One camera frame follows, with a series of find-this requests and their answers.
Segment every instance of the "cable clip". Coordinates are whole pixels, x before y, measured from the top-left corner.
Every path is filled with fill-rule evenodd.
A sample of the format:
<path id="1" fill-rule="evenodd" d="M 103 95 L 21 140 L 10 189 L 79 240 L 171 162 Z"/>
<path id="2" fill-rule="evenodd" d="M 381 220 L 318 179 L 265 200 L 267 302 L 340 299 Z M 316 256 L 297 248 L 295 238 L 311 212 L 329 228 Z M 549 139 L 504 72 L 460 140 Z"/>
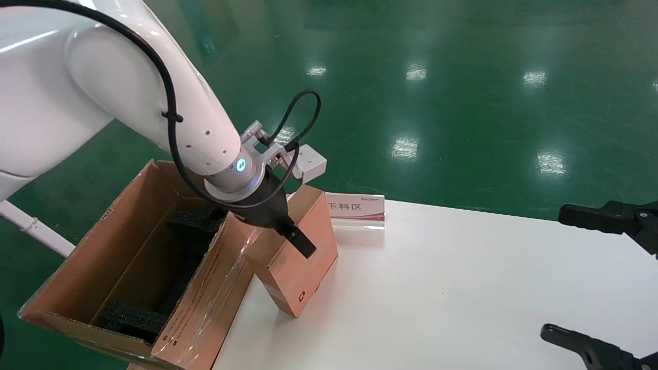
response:
<path id="1" fill-rule="evenodd" d="M 173 119 L 176 122 L 183 122 L 183 116 L 182 115 L 173 115 L 169 112 L 162 112 L 160 115 L 166 119 Z"/>

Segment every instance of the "small cardboard box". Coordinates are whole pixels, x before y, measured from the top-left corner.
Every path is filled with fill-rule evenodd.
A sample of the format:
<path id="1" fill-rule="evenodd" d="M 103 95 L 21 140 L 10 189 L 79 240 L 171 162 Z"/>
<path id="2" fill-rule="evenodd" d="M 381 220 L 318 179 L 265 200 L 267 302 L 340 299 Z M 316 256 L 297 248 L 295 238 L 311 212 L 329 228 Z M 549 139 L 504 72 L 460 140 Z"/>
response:
<path id="1" fill-rule="evenodd" d="M 329 208 L 322 190 L 302 185 L 288 201 L 289 215 L 317 250 L 306 259 L 287 239 L 272 229 L 247 249 L 245 255 L 274 303 L 299 317 L 325 274 L 338 257 Z"/>

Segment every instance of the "black robotic claw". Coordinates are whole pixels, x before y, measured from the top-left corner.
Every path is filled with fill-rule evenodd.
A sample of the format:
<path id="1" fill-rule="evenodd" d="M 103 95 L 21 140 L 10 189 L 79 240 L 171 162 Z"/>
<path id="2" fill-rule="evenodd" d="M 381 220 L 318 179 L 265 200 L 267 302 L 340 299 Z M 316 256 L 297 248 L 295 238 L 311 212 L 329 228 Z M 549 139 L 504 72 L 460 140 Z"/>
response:
<path id="1" fill-rule="evenodd" d="M 626 233 L 651 255 L 658 253 L 658 201 L 644 205 L 609 201 L 601 208 L 566 204 L 557 220 L 563 225 Z"/>
<path id="2" fill-rule="evenodd" d="M 658 354 L 636 359 L 619 347 L 557 325 L 545 324 L 540 334 L 546 342 L 576 352 L 588 370 L 658 369 Z"/>

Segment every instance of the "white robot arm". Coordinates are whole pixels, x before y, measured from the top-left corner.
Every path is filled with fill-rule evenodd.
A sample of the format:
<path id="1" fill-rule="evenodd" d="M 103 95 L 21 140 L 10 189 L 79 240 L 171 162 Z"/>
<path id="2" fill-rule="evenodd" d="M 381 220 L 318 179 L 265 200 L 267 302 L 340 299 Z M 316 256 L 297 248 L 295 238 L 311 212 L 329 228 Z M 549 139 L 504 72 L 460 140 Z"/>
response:
<path id="1" fill-rule="evenodd" d="M 204 198 L 247 223 L 274 228 L 310 256 L 315 247 L 288 217 L 271 168 L 290 166 L 287 174 L 306 182 L 324 172 L 326 160 L 304 145 L 305 158 L 313 160 L 295 167 L 299 144 L 275 144 L 258 122 L 240 136 L 208 83 L 141 0 L 79 2 L 0 0 L 0 80 L 12 88 L 0 99 L 0 201 L 116 118 L 171 152 Z M 297 96 L 287 114 L 307 93 L 318 98 L 310 128 L 320 108 L 315 92 Z M 255 149 L 259 140 L 268 146 L 264 153 Z M 183 165 L 204 178 L 205 191 L 190 183 Z"/>

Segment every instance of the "green epoxy floor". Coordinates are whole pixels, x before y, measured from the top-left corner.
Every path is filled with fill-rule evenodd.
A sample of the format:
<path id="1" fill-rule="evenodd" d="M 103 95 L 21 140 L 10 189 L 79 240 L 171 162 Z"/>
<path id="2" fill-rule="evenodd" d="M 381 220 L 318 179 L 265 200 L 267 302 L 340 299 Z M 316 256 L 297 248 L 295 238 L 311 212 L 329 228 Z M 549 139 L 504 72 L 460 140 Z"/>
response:
<path id="1" fill-rule="evenodd" d="M 320 92 L 324 190 L 541 219 L 658 199 L 654 0 L 149 3 L 238 129 Z M 150 158 L 169 156 L 115 122 L 11 201 L 77 242 Z M 0 369 L 123 369 L 16 319 L 62 258 L 6 220 L 0 240 Z"/>

